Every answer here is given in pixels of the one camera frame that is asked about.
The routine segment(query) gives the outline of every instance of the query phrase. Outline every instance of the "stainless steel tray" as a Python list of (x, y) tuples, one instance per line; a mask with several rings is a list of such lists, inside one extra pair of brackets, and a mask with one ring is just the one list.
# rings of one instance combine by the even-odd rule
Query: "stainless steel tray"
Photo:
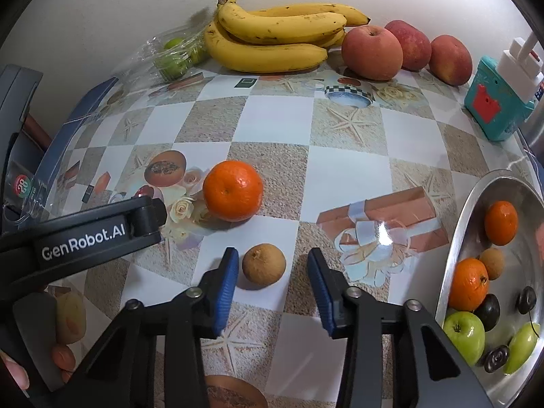
[[(489, 293), (499, 299), (500, 319), (497, 326), (486, 333), (485, 351), (501, 344), (508, 345), (514, 333), (529, 321), (528, 314), (523, 316), (515, 308), (520, 291), (527, 285), (532, 286), (537, 294), (537, 305), (531, 311), (532, 321), (541, 326), (544, 323), (544, 253), (540, 254), (537, 243), (537, 230), (544, 223), (544, 202), (530, 185), (516, 178), (510, 170), (488, 173), (469, 194), (453, 235), (435, 319), (440, 326), (443, 325), (448, 312), (448, 296), (455, 264), (467, 257), (477, 257), (491, 246), (483, 229), (483, 217), (488, 207), (498, 200), (509, 201), (514, 205), (519, 227), (512, 242), (501, 248), (505, 255), (502, 275), (490, 281)], [(544, 235), (541, 235), (541, 245), (544, 249)], [(482, 367), (473, 368), (494, 406), (508, 407), (514, 401), (532, 375), (543, 347), (544, 336), (538, 340), (527, 362), (509, 376), (504, 375), (500, 369), (488, 374)]]

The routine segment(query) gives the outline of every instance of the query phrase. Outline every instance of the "bunch of bananas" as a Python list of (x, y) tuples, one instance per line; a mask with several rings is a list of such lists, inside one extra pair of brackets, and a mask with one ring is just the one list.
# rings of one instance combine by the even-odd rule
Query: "bunch of bananas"
[(368, 24), (354, 7), (302, 3), (247, 12), (226, 0), (204, 31), (209, 54), (240, 72), (276, 73), (309, 69), (327, 59), (326, 48), (342, 44), (344, 27)]

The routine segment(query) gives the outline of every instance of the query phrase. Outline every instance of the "teal box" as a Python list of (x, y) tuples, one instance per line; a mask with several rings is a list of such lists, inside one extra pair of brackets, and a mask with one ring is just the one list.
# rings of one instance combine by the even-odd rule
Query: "teal box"
[(482, 57), (464, 105), (490, 141), (504, 141), (529, 117), (535, 106), (532, 101), (524, 104), (496, 69), (496, 60)]

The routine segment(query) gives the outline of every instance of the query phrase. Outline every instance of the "white power adapter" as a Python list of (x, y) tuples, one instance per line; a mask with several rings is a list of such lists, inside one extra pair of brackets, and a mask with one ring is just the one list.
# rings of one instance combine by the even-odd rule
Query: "white power adapter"
[(533, 33), (527, 41), (514, 38), (510, 50), (503, 50), (497, 65), (497, 73), (525, 104), (532, 100), (544, 79), (542, 59), (532, 51), (536, 43), (537, 37)]

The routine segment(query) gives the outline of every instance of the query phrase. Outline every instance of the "wall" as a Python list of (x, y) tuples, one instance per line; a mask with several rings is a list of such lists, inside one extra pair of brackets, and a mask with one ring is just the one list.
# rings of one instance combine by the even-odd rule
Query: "wall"
[[(32, 112), (54, 134), (82, 95), (154, 33), (213, 10), (217, 0), (33, 0), (0, 49), (8, 62), (44, 72)], [(298, 1), (343, 2), (373, 24), (403, 19), (432, 40), (451, 34), (480, 57), (498, 57), (529, 26), (510, 0), (239, 0), (246, 9)]]

